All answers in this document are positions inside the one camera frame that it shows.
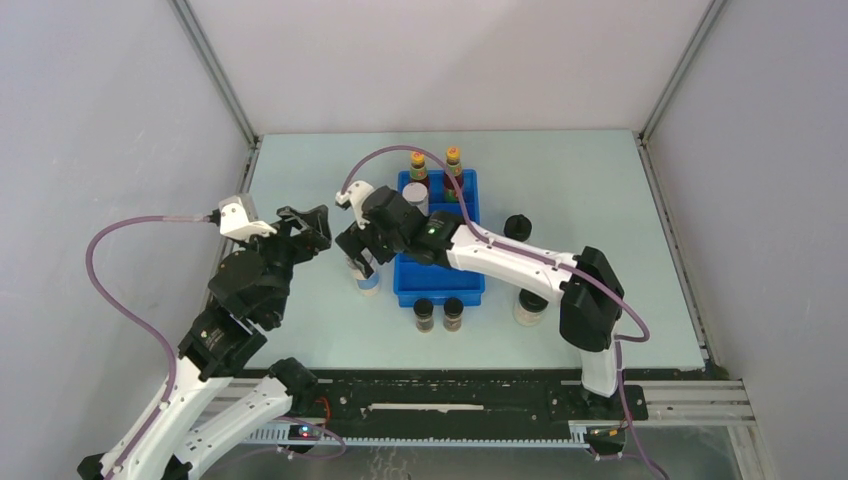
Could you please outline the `white spice jar black lid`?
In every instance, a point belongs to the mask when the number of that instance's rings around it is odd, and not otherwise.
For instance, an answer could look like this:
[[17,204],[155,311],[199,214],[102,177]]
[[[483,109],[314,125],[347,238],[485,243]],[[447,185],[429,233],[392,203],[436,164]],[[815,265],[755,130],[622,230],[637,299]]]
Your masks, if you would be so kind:
[[513,306],[513,319],[521,326],[535,326],[541,322],[548,305],[546,299],[522,289]]
[[533,224],[523,214],[509,216],[503,225],[503,235],[509,239],[526,242],[532,234]]

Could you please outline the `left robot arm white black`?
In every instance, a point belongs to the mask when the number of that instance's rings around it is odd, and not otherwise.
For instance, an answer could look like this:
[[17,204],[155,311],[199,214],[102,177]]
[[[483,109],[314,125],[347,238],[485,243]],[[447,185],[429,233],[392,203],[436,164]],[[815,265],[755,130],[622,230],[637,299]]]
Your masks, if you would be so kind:
[[163,345],[168,372],[157,394],[114,447],[80,461],[83,479],[197,479],[262,424],[315,406],[317,377],[290,357],[272,364],[247,395],[200,421],[281,325],[295,266],[329,249],[327,207],[282,207],[266,223],[233,197],[204,221],[237,250],[219,264],[208,285],[211,300],[180,343]]

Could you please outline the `red sauce bottle yellow cap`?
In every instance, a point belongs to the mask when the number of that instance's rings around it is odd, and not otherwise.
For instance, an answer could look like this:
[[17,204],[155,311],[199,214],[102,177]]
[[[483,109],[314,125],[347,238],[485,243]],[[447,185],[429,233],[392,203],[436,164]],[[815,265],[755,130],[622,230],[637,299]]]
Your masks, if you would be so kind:
[[443,176],[444,198],[447,202],[457,203],[463,197],[464,172],[461,163],[461,150],[450,146],[445,152],[447,170]]

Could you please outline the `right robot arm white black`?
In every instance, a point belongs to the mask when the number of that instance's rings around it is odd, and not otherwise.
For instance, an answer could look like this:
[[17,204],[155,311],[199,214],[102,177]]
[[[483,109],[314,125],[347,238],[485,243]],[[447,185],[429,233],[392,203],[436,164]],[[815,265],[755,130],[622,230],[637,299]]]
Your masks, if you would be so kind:
[[527,290],[559,309],[559,334],[579,351],[581,402],[606,418],[622,403],[613,341],[623,308],[623,291],[606,257],[597,249],[579,254],[544,250],[481,228],[462,215],[424,215],[387,187],[356,181],[335,195],[351,210],[353,223],[336,238],[365,276],[372,267],[403,255],[419,265],[489,276]]

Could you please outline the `clear jar silver lid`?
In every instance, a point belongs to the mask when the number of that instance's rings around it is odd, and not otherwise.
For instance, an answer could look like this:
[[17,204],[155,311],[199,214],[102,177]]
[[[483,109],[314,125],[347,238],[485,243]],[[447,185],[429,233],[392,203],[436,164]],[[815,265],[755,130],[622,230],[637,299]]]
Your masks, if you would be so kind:
[[368,262],[368,265],[372,268],[372,274],[368,277],[366,277],[357,267],[357,264],[353,259],[347,258],[346,262],[359,291],[365,296],[374,296],[380,291],[381,285],[378,263],[373,256],[367,252],[364,253],[364,258]]
[[429,215],[429,188],[421,182],[410,182],[402,190],[403,198],[424,216]]

